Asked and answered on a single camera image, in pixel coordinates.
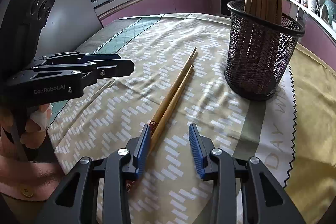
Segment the person left hand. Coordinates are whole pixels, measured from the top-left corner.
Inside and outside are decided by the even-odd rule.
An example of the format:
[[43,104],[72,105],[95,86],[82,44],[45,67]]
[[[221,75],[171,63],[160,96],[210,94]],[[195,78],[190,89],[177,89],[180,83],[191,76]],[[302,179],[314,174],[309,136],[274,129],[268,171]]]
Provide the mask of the person left hand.
[[47,137],[52,107],[44,104],[24,116],[13,115],[1,106],[1,156],[14,160],[55,162],[56,157]]

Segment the pink sleeved left forearm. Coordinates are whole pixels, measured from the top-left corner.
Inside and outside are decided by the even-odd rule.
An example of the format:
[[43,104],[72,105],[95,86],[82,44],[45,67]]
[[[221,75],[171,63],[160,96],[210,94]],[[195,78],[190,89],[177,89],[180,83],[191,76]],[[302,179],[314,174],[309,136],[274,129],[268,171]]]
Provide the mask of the pink sleeved left forearm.
[[1,223],[34,223],[64,176],[56,162],[1,157]]

